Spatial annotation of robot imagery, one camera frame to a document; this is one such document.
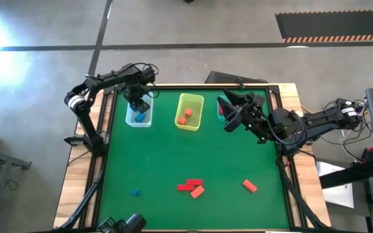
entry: concrete floor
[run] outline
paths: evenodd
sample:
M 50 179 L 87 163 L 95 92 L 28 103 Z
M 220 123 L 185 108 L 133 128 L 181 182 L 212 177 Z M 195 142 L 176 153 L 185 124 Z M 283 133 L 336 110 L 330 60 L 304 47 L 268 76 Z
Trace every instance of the concrete floor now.
M 105 4 L 0 0 L 0 46 L 94 45 Z M 275 12 L 364 9 L 373 9 L 373 0 L 121 0 L 113 2 L 104 44 L 281 42 Z M 63 97 L 84 80 L 92 55 L 0 52 L 0 151 L 32 161 L 29 171 L 13 171 L 19 188 L 6 190 L 0 202 L 0 232 L 51 228 L 70 150 L 62 139 L 76 124 Z M 337 97 L 363 99 L 373 87 L 373 47 L 102 51 L 96 72 L 139 61 L 160 68 L 157 83 L 202 83 L 211 70 L 294 82 L 312 111 Z M 340 134 L 325 137 L 338 141 Z M 358 154 L 367 146 L 372 138 L 349 148 Z M 352 161 L 322 140 L 313 148 L 320 158 Z M 359 194 L 356 209 L 366 214 Z M 334 227 L 366 230 L 365 218 L 354 211 L 328 208 Z

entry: green mat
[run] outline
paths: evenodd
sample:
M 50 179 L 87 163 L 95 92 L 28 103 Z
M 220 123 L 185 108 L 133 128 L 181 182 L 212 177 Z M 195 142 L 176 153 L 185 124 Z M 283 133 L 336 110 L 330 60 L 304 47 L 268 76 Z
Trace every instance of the green mat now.
M 266 97 L 264 90 L 251 91 Z M 204 96 L 198 131 L 174 124 L 181 93 Z M 216 99 L 222 94 L 221 89 L 161 90 L 150 128 L 125 123 L 127 101 L 119 95 L 99 223 L 140 213 L 147 220 L 146 229 L 289 228 L 274 144 L 258 145 L 243 126 L 225 132 L 217 117 Z M 268 114 L 267 101 L 264 109 Z M 186 179 L 203 179 L 205 192 L 197 199 L 178 192 L 177 184 Z M 245 179 L 257 186 L 257 192 L 242 186 Z M 131 196 L 133 190 L 140 196 Z

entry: red rectangular block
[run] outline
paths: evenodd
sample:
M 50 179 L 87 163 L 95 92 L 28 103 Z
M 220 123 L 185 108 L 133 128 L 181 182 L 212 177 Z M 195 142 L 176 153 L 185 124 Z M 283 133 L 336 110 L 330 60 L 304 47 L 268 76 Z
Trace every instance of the red rectangular block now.
M 187 179 L 186 184 L 191 184 L 191 185 L 202 185 L 203 181 L 202 179 Z
M 177 187 L 178 191 L 194 191 L 194 185 L 190 184 L 179 184 Z
M 257 187 L 253 185 L 249 180 L 245 180 L 243 182 L 243 185 L 250 191 L 250 192 L 255 192 L 257 191 Z
M 197 198 L 199 195 L 201 195 L 204 192 L 204 188 L 202 186 L 198 186 L 194 191 L 191 192 L 192 198 Z

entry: orange block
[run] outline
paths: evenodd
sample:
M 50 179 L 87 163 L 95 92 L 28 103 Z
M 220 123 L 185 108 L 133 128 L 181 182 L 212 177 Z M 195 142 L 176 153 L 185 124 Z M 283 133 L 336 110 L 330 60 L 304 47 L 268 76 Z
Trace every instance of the orange block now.
M 199 195 L 201 195 L 205 191 L 204 187 L 201 185 L 198 186 L 194 191 L 191 192 L 192 198 L 197 198 Z
M 185 116 L 186 117 L 191 117 L 192 116 L 192 109 L 186 109 L 185 110 Z
M 250 192 L 255 192 L 257 191 L 257 187 L 253 185 L 249 180 L 245 180 L 243 182 L 244 187 L 246 187 Z
M 178 121 L 180 124 L 185 124 L 187 122 L 187 120 L 183 116 Z

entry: red cube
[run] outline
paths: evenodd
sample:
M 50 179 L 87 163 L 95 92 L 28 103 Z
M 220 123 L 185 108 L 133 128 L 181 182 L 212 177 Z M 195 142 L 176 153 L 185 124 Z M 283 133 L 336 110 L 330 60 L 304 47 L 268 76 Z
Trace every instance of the red cube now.
M 178 121 L 179 121 L 180 124 L 183 124 L 183 125 L 185 125 L 186 122 L 187 122 L 187 120 L 186 120 L 185 117 L 183 117 L 183 116 L 182 116 L 181 118 L 179 118 Z
M 185 110 L 185 116 L 186 117 L 191 117 L 192 116 L 192 109 L 186 109 Z

